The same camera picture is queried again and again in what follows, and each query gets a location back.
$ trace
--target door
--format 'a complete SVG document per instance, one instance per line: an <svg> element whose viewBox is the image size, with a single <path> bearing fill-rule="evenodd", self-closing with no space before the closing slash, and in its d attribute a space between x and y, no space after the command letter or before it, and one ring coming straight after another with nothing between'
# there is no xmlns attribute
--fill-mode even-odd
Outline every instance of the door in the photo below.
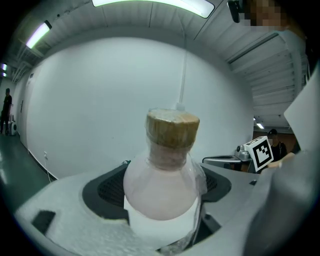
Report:
<svg viewBox="0 0 320 256"><path fill-rule="evenodd" d="M42 65L39 65L35 67L30 75L29 78L24 86L24 89L22 89L22 97L21 97L21 103L20 103L20 115L19 115L19 134L20 134L20 140L22 144L28 149L28 143L27 143L27 118L28 118L28 109L29 109L29 103L32 97L33 89L36 85L37 77L39 76L39 73L41 71Z"/></svg>

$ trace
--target person wearing black cap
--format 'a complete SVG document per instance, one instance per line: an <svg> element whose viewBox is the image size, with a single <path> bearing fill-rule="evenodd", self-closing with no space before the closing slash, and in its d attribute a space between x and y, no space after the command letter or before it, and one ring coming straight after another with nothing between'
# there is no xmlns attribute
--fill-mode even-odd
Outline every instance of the person wearing black cap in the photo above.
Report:
<svg viewBox="0 0 320 256"><path fill-rule="evenodd" d="M7 88L5 90L5 98L3 102L3 108L1 112L1 124L0 124L0 134L2 134L5 122L5 134L8 135L8 123L9 123L9 115L10 115L10 108L12 103L12 97L10 95L10 89Z"/></svg>
<svg viewBox="0 0 320 256"><path fill-rule="evenodd" d="M272 129L267 133L268 140L271 144L271 150L273 154L273 162L281 160L287 155L286 145L278 140L278 132L276 129Z"/></svg>

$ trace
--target fluorescent light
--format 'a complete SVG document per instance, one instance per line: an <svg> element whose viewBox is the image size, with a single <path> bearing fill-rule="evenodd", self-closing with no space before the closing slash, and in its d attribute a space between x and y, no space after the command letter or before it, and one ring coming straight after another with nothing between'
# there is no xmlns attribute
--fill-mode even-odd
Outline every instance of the fluorescent light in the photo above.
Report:
<svg viewBox="0 0 320 256"><path fill-rule="evenodd" d="M26 43L26 46L28 46L30 49L35 46L35 44L52 28L50 23L46 20L40 27L37 28L37 30L33 33L33 35L30 37L28 42Z"/></svg>
<svg viewBox="0 0 320 256"><path fill-rule="evenodd" d="M195 13L203 18L208 18L215 6L206 0L92 0L93 6L103 6L111 3L126 2L126 1L148 1L167 4L179 7Z"/></svg>
<svg viewBox="0 0 320 256"><path fill-rule="evenodd" d="M259 126L260 129L264 129L261 123L257 123L256 125Z"/></svg>

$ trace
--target green floor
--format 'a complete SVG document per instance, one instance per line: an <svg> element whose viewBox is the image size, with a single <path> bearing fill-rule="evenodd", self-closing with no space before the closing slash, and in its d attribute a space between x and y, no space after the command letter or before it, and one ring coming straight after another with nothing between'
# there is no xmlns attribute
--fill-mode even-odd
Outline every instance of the green floor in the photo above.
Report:
<svg viewBox="0 0 320 256"><path fill-rule="evenodd" d="M49 183L18 135L0 134L0 179L3 196L12 211Z"/></svg>

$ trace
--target cork stopper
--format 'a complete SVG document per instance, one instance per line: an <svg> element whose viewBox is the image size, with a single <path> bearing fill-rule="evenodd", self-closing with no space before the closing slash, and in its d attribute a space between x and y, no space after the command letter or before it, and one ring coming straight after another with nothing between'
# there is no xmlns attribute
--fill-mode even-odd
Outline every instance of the cork stopper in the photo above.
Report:
<svg viewBox="0 0 320 256"><path fill-rule="evenodd" d="M185 111L155 108L146 117L146 134L155 144L171 149L191 148L200 120Z"/></svg>

